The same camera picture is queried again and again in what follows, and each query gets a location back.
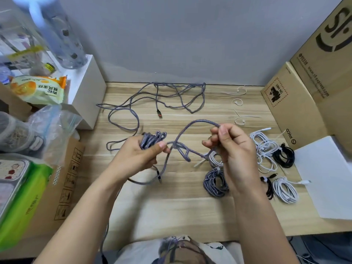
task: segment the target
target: coiled gray braided cable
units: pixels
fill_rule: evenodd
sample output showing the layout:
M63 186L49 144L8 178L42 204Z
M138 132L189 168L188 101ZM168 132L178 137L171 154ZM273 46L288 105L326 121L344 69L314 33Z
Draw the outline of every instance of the coiled gray braided cable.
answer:
M220 178L221 185L220 188L216 186L216 178ZM223 197L226 192L228 192L228 185L225 180L223 171L219 168L213 168L209 171L204 178L203 187L209 194L214 197Z
M155 87L156 87L156 93L151 93L151 92L147 92L147 91L142 91L145 87L147 87L148 85L151 85L153 84ZM158 110L158 103L162 103L165 107L167 108L173 108L173 109L177 109L177 108L185 108L187 111L189 111L191 114L199 111L203 106L204 106L204 103L205 103L205 86L206 84L205 83L202 83L202 84L188 84L188 85L174 85L172 83L160 83L160 82L151 82L151 83L147 83L146 85L144 85L142 88L140 88L138 90L138 92L136 92L134 95L132 95L130 98L128 98L125 102L123 102L121 105L113 105L113 104L108 104L108 103L101 103L101 104L96 104L98 107L102 108L102 109L107 109L107 110L110 110L109 114L108 114L108 121L121 128L121 129L124 129L126 131L134 131L134 133L132 134L132 136L135 136L138 132L138 129L139 129L139 118L138 118L138 115L137 113L131 108L131 106L135 103L135 102L138 102L139 100L142 100L144 98L148 98L148 99L152 99L152 100L155 100L155 105L156 105L156 110ZM169 87L169 88L173 88L175 89L176 93L173 93L173 94L170 94L170 95L162 95L162 94L159 94L159 87ZM199 94L196 94L188 103L184 104L183 103L183 99L182 99L182 94L187 92L188 90L192 89L192 88L200 88L201 89L201 92ZM153 97L151 96L144 96L144 97L140 97L136 100L133 100L136 96L140 95L140 94L150 94L150 95L153 95ZM195 109L195 110L191 110L188 108L189 105L191 105L194 100L199 97L199 96L202 96L203 98L203 101L201 103L201 105ZM180 98L180 101L181 101L181 105L180 106L168 106L166 105L165 102L162 102L160 100L158 100L158 96L160 97L174 97L174 96L179 96ZM131 114L137 119L137 127L136 128L132 128L132 129L129 129L129 128L126 128L124 126L121 126L113 121L111 121L111 116L113 115L113 113L115 113L116 111L118 110L128 110L131 112ZM122 139L122 140L119 140L119 141L111 141L111 142L107 142L106 143L106 149L109 150L109 151L114 151L114 150L120 150L119 148L109 148L109 144L116 144L116 143L119 143L119 142L123 142L127 140L127 138L125 139Z
M209 123L209 124L212 124L216 127L220 127L219 124L213 122L213 121L210 121L210 120L207 120L207 119L196 119L196 120L193 120L191 121L190 123L187 124L187 126L185 128L183 128L183 130L178 134L178 136L176 137L176 139L174 141L170 141L170 142L167 142L167 144L171 144L171 147L170 147L170 150L172 150L173 148L177 149L180 154L182 155L182 157L187 161L187 162L190 162L191 159L189 158L188 154L190 152L196 154L196 155L199 155L200 157L202 158L207 158L207 156L205 155L202 155L200 153L198 153L197 151L194 151L190 148L188 148L185 144L181 143L178 141L178 139L181 137L181 135L192 125L192 124L195 124L197 122L205 122L205 123ZM141 141L141 144L140 144L140 148L142 150L144 149L147 149L149 148L150 146L153 146L154 144L156 144L157 142L160 142L162 140L164 140L166 138L166 135L167 133L166 132L156 132L155 135L151 134L151 133L145 133L144 136L143 136L143 139ZM148 182L136 182L132 179L129 179L130 182L133 182L133 183L136 183L136 184L139 184L139 185L148 185L148 184L151 184L153 181L155 181L157 178L161 178L161 176L164 174L165 172L165 169L166 169L166 165L168 163L168 160L169 160L169 156L170 156L170 153L166 156L166 159L165 159L165 163L164 163L164 167L162 169L161 172L158 172L158 174L152 178L150 181Z

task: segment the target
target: wall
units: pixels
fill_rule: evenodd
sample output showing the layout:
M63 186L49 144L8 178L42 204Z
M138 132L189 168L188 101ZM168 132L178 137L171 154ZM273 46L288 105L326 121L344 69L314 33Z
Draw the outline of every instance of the wall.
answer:
M246 85L265 85L340 1L61 0L107 81Z

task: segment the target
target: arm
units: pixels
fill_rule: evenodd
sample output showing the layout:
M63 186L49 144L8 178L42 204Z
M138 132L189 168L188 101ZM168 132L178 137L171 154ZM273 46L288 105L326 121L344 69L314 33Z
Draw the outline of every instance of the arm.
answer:
M256 147L242 129L223 124L203 145L218 146L235 202L237 227L247 264L298 264L259 180Z
M93 263L115 199L126 182L156 164L156 155L169 152L165 142L141 150L141 137L128 138L107 169L87 189L35 264Z

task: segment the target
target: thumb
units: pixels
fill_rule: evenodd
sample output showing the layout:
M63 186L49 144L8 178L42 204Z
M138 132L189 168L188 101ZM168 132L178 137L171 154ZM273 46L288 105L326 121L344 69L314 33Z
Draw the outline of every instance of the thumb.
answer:
M143 150L143 157L145 161L150 161L155 158L158 154L160 154L166 147L166 143L164 141L160 141L155 145L149 147L146 150Z
M229 154L237 149L237 144L232 140L230 133L226 126L221 125L218 132L219 140L222 146L227 150Z

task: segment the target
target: wooden table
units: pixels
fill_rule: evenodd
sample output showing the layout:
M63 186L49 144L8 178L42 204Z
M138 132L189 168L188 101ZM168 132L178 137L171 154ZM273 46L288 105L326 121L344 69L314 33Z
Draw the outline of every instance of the wooden table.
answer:
M108 83L104 102L121 104L142 86L143 84L139 83ZM185 109L169 109L160 105L162 119L156 114L155 102L142 100L132 107L138 113L141 123L138 133L166 131L166 141L170 141L175 139L187 123L195 119L233 123L236 109L240 115L260 116L245 119L243 129L246 133L271 127L271 130L265 133L269 138L277 137L281 131L262 98L262 87L246 89L245 95L238 96L243 100L243 105L236 106L232 104L234 96L222 93L236 92L236 86L207 85L205 105L199 112L190 114ZM149 90L155 91L152 85ZM163 88L160 92L172 91ZM199 89L187 92L184 95L185 100L190 100L195 93L199 93ZM191 108L199 106L201 101L202 99L198 98ZM179 105L179 98L167 98L166 102L174 106ZM106 150L106 142L120 140L132 134L110 124L107 114L108 111L100 112L94 131L81 132L81 141L86 144L86 150L75 190L76 202L116 153ZM116 112L112 120L128 128L136 126L136 119L129 111ZM182 135L180 141L198 152L206 153L208 150L201 145L201 140L209 137L209 128L209 124L195 124ZM277 141L284 142L283 136ZM127 182L123 186L110 217L110 229L104 244L106 250L121 248L133 241L177 234L188 234L199 242L238 240L232 197L227 195L216 199L209 196L202 182L211 167L208 162L204 162L194 168L200 157L193 154L190 154L190 157L192 161L188 163L174 150L170 155L162 184L156 182L149 186L139 186ZM157 160L158 166L162 167L165 154L158 156ZM281 176L286 174L290 181L301 180L295 167L285 171L285 174L280 168L277 172ZM155 171L146 170L137 174L135 179L143 180L146 176L154 175ZM320 218L306 188L295 187L300 195L297 204L284 204L277 198L271 201L287 236L352 231L352 221Z

